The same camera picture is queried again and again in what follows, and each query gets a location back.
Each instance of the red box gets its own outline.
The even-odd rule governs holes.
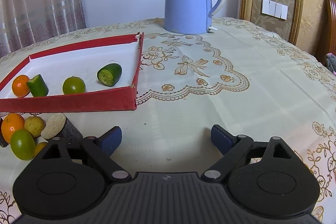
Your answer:
[[[0,112],[135,110],[143,36],[143,33],[138,33],[105,37],[29,55],[0,82]],[[108,63],[119,63],[123,69],[121,78],[114,88],[99,84],[96,78],[98,69]],[[29,78],[41,74],[49,88],[48,96],[32,97],[29,94],[24,98],[14,98],[11,83],[21,74],[27,74]],[[87,92],[63,95],[63,82],[70,76],[82,76]]]

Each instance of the small pear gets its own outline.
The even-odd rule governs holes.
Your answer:
[[[41,136],[41,132],[44,128],[45,122],[41,117],[31,116],[25,120],[25,130],[27,130],[34,138]]]

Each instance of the cucumber piece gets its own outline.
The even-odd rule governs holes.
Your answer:
[[[97,72],[97,78],[103,85],[114,86],[119,81],[121,74],[121,66],[117,63],[111,63]]]
[[[45,84],[41,75],[36,75],[32,79],[27,81],[27,86],[33,97],[47,96],[49,89]]]

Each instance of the tangerine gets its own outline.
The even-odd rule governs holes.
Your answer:
[[[25,129],[25,119],[17,113],[9,113],[1,124],[1,133],[7,143],[11,143],[11,137],[18,129]]]
[[[19,75],[16,77],[12,83],[12,91],[16,97],[24,97],[26,96],[30,90],[27,86],[27,81],[29,77],[27,75]]]

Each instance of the floral tablecloth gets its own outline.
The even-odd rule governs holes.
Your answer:
[[[209,138],[213,124],[256,141],[281,136],[320,183],[313,215],[334,224],[336,77],[313,56],[247,21],[214,19],[218,30],[203,35],[167,33],[162,23],[152,19],[83,29],[33,44],[0,60],[0,80],[34,52],[145,32],[138,108],[67,113],[82,134],[101,135],[120,126],[123,140],[112,159],[132,174],[201,173],[221,157]],[[0,148],[0,223],[20,215],[11,191],[27,164],[10,147]]]

